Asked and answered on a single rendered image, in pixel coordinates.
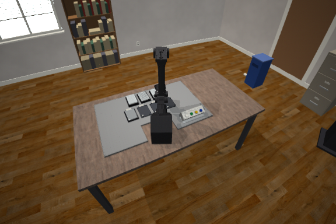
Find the white button panel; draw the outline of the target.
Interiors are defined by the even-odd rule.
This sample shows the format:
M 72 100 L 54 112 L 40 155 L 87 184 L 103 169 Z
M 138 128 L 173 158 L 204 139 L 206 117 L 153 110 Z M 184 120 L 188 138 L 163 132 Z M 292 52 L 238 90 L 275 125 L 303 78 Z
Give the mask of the white button panel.
M 183 123 L 187 123 L 187 122 L 192 121 L 196 118 L 200 118 L 200 117 L 204 116 L 203 113 L 205 112 L 205 110 L 204 110 L 202 104 L 200 104 L 200 105 L 201 106 L 194 107 L 192 109 L 183 111 L 179 114 L 179 117 L 183 121 Z M 196 116 L 196 115 L 198 115 L 198 116 Z M 195 116 L 195 117 L 193 117 L 193 116 Z M 193 118 L 191 118 L 191 117 L 193 117 Z M 187 120 L 185 120 L 185 119 L 187 119 Z

